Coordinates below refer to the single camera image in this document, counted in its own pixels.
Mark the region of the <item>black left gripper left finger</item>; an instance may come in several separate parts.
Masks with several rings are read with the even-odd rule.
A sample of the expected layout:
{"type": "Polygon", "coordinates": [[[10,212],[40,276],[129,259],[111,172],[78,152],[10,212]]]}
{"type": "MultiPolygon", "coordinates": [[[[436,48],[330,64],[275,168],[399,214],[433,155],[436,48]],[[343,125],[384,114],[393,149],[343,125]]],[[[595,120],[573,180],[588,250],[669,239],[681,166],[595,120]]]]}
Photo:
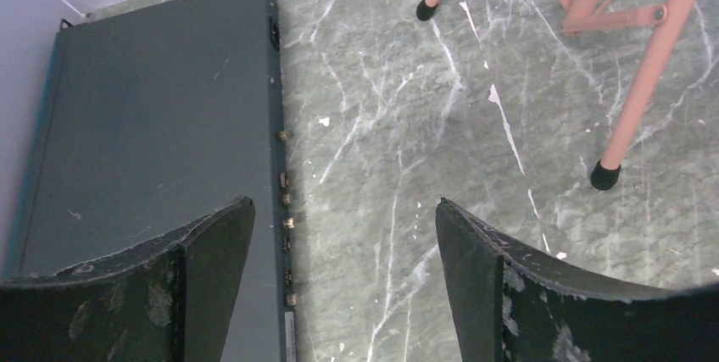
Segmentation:
{"type": "Polygon", "coordinates": [[[240,197],[124,251],[2,281],[2,360],[220,360],[254,219],[240,197]]]}

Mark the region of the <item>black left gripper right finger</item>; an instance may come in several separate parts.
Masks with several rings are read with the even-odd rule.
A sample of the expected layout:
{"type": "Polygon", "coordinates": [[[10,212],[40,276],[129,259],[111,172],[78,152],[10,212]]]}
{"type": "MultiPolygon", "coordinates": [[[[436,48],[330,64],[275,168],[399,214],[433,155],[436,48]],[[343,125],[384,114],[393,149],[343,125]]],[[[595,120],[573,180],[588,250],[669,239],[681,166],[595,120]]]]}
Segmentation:
{"type": "Polygon", "coordinates": [[[718,286],[680,291],[594,273],[442,199],[435,225],[465,361],[715,361],[718,286]]]}

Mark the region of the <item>pink music stand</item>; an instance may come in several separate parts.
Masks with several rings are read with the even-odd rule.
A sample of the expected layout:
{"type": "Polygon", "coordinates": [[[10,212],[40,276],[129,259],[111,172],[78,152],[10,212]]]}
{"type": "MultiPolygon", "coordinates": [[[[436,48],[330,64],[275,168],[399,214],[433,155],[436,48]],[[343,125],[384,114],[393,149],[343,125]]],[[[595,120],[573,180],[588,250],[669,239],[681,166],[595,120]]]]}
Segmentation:
{"type": "Polygon", "coordinates": [[[481,51],[506,143],[484,177],[534,194],[718,189],[718,0],[421,0],[481,51]]]}

